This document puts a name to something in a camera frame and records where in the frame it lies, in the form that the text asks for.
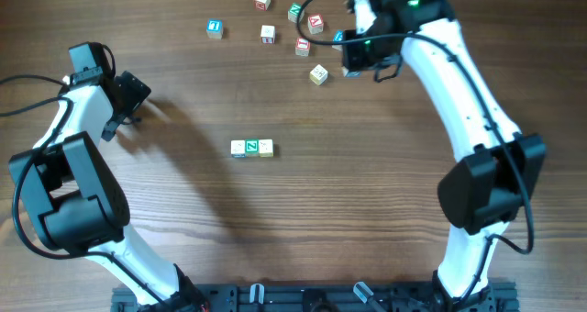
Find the yellow sided white block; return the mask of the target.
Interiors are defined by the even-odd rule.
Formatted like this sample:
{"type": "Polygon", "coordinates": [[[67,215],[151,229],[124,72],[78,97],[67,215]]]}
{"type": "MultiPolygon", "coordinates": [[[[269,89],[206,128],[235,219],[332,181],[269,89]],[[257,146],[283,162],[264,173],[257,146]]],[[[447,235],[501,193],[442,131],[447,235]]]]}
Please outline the yellow sided white block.
{"type": "Polygon", "coordinates": [[[259,155],[261,158],[271,158],[274,155],[274,144],[272,139],[259,140],[259,155]]]}

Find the red sided block green N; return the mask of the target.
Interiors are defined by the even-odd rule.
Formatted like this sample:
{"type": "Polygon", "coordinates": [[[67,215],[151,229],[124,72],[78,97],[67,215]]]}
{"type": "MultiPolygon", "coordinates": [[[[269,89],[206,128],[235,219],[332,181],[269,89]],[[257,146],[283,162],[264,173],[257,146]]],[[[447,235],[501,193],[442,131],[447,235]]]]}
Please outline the red sided block green N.
{"type": "Polygon", "coordinates": [[[258,157],[260,155],[259,141],[257,139],[245,140],[245,155],[247,157],[258,157]]]}

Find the blue sided picture block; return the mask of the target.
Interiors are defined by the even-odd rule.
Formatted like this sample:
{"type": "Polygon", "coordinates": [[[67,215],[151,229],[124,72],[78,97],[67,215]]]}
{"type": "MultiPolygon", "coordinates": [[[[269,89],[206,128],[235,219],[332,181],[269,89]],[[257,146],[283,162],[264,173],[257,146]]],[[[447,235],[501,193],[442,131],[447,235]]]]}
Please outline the blue sided picture block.
{"type": "Polygon", "coordinates": [[[355,77],[360,77],[360,75],[361,75],[361,72],[351,71],[351,70],[347,69],[346,67],[342,68],[342,72],[343,72],[343,76],[346,78],[355,78],[355,77]]]}

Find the blue sided white block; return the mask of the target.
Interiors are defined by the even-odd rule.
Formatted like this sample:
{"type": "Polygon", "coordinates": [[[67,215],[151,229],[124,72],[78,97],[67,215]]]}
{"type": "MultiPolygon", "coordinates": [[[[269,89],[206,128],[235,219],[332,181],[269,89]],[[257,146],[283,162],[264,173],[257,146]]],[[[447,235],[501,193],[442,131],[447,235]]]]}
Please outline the blue sided white block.
{"type": "Polygon", "coordinates": [[[245,158],[246,149],[244,140],[231,140],[230,153],[233,158],[245,158]]]}

